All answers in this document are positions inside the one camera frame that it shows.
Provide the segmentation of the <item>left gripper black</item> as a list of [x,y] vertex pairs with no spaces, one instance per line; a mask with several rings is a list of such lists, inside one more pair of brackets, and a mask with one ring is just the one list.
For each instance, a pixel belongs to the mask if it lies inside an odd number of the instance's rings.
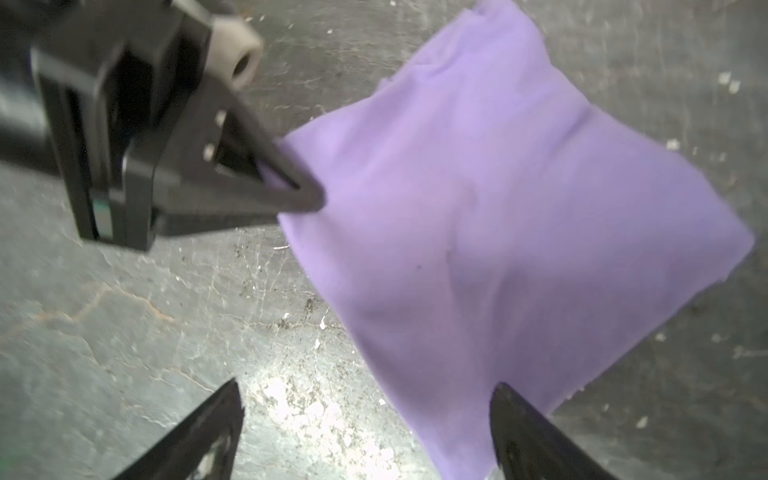
[[158,236],[272,224],[320,183],[203,72],[211,26],[172,1],[86,1],[35,40],[33,77],[78,234],[146,251]]

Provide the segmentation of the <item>purple t-shirt with print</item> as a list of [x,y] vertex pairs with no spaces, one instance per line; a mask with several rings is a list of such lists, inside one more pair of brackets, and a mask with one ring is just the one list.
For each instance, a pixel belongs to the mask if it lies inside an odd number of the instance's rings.
[[506,382],[542,412],[754,244],[705,176],[593,106],[481,1],[376,92],[290,133],[325,207],[287,240],[445,479],[495,464]]

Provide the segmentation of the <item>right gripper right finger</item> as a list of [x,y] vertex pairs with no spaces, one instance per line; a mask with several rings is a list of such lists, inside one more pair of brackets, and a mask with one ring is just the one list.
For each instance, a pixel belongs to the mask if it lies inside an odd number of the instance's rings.
[[490,430],[506,479],[615,480],[504,382],[495,386],[491,397]]

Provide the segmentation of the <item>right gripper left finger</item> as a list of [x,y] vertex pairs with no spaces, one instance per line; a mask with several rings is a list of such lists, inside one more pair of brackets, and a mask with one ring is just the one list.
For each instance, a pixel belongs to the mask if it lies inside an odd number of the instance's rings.
[[232,378],[115,480],[229,480],[245,409]]

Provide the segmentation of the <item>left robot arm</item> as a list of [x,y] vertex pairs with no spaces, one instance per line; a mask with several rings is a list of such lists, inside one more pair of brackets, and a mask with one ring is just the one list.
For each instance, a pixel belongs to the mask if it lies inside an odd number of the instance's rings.
[[316,212],[321,184],[240,97],[263,50],[224,1],[5,1],[1,158],[132,250]]

